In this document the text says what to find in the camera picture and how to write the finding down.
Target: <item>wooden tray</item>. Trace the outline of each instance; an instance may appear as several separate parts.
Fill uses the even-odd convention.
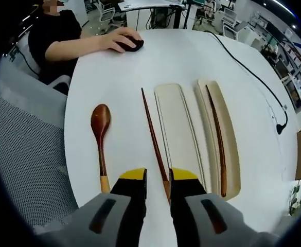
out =
[[[233,124],[219,85],[215,81],[199,80],[194,88],[199,105],[207,143],[210,164],[211,191],[222,196],[222,184],[226,187],[225,200],[238,195],[241,189],[238,149]],[[225,176],[222,181],[222,163]]]
[[[168,166],[193,172],[205,187],[198,145],[181,87],[157,86],[155,97]]]

